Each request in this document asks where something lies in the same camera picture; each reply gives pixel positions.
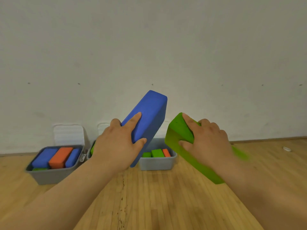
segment person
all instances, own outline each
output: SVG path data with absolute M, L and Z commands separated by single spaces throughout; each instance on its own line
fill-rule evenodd
M 146 139 L 134 144 L 131 141 L 131 132 L 140 117 L 141 113 L 136 114 L 124 126 L 118 119 L 113 119 L 97 138 L 91 160 L 2 221 L 0 229 L 73 229 L 100 191 L 118 172 L 129 167 L 146 143 Z M 183 118 L 195 140 L 193 144 L 180 141 L 180 145 L 200 163 L 212 168 L 265 230 L 307 229 L 305 197 L 279 187 L 249 163 L 237 159 L 226 132 L 216 123 L 202 119 L 199 126 L 186 114 Z

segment floor plank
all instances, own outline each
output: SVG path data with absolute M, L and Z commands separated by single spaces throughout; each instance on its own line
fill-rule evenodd
M 238 143 L 253 166 L 295 192 L 307 192 L 307 140 Z M 282 147 L 292 149 L 287 152 Z M 0 220 L 53 185 L 39 186 L 25 172 L 33 155 L 0 157 Z M 98 195 L 75 229 L 260 230 L 228 188 L 214 185 L 182 158 L 167 171 L 129 168 Z

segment blue block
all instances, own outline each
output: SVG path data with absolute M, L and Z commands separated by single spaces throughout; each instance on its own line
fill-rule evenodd
M 32 166 L 34 168 L 49 168 L 48 162 L 58 150 L 58 148 L 45 148 L 32 162 Z
M 122 122 L 122 126 L 124 126 L 135 114 L 142 112 L 141 119 L 132 131 L 131 139 L 135 143 L 141 138 L 146 138 L 147 142 L 130 167 L 136 166 L 143 153 L 146 152 L 148 144 L 164 122 L 166 104 L 167 96 L 150 90 Z
M 65 168 L 70 168 L 75 165 L 76 161 L 79 158 L 79 155 L 81 153 L 81 148 L 75 148 L 72 150 L 72 152 L 69 155 L 69 158 L 67 159 L 65 163 Z

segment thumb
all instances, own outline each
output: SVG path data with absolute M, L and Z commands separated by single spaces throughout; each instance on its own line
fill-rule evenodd
M 180 140 L 179 145 L 183 147 L 186 151 L 191 152 L 193 148 L 193 144 L 184 140 Z
M 146 138 L 139 139 L 137 142 L 133 144 L 133 147 L 139 153 L 141 149 L 144 147 L 144 144 L 146 144 L 146 142 L 147 142 Z

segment orange foam block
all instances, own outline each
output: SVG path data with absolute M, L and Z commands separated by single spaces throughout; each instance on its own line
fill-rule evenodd
M 56 154 L 50 159 L 49 166 L 52 169 L 62 169 L 65 168 L 65 162 L 67 161 L 70 153 L 72 152 L 72 147 L 62 147 Z
M 171 155 L 169 154 L 169 151 L 166 149 L 162 149 L 162 152 L 164 154 L 165 157 L 171 157 Z

